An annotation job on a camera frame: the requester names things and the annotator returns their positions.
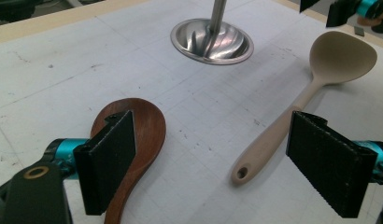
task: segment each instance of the beige spoon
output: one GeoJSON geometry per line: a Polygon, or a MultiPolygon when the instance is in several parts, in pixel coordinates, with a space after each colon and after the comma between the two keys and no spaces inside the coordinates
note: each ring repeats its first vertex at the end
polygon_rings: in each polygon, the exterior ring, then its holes
{"type": "Polygon", "coordinates": [[[332,31],[317,38],[310,50],[312,82],[294,103],[243,152],[232,171],[236,185],[247,183],[270,160],[291,126],[292,111],[305,108],[323,86],[361,77],[376,64],[376,51],[360,39],[332,31]]]}

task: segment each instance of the ladle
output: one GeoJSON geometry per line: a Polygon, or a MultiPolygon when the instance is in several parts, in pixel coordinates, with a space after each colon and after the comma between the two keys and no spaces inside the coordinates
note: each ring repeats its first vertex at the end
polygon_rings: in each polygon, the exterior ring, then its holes
{"type": "Polygon", "coordinates": [[[261,171],[287,135],[293,111],[303,110],[321,87],[365,75],[375,66],[376,60],[376,51],[356,37],[336,31],[319,36],[310,50],[312,82],[293,104],[245,149],[232,170],[233,183],[245,184],[261,171]]]}

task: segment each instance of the spoon handle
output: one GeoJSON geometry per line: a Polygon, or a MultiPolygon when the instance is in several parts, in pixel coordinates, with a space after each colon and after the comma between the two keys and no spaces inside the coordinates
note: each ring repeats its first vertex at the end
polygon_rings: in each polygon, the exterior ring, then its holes
{"type": "Polygon", "coordinates": [[[245,184],[261,171],[287,135],[294,110],[300,111],[301,108],[295,105],[288,107],[246,148],[232,171],[233,183],[245,184]]]}

